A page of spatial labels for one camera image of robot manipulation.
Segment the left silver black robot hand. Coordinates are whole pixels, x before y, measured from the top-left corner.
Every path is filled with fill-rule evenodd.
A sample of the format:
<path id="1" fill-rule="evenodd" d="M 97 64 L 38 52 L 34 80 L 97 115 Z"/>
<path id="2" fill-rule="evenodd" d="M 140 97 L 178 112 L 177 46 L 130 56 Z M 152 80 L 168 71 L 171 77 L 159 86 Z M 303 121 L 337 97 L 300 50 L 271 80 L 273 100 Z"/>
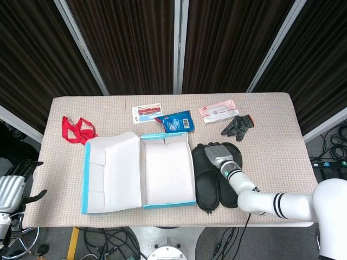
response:
<path id="1" fill-rule="evenodd" d="M 22 205 L 36 202 L 46 195 L 47 190 L 42 190 L 33 197 L 23 197 L 29 177 L 43 164 L 42 161 L 26 159 L 10 167 L 6 174 L 1 176 L 1 213 L 13 213 Z"/>

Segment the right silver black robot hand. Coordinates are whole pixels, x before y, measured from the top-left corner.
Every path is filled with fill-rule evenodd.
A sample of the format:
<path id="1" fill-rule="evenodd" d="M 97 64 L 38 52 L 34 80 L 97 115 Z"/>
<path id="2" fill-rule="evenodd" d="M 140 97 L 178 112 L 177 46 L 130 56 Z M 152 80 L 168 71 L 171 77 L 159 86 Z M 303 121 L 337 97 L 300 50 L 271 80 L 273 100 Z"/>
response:
<path id="1" fill-rule="evenodd" d="M 223 145 L 206 146 L 204 151 L 209 161 L 218 169 L 226 162 L 234 161 L 232 154 Z"/>

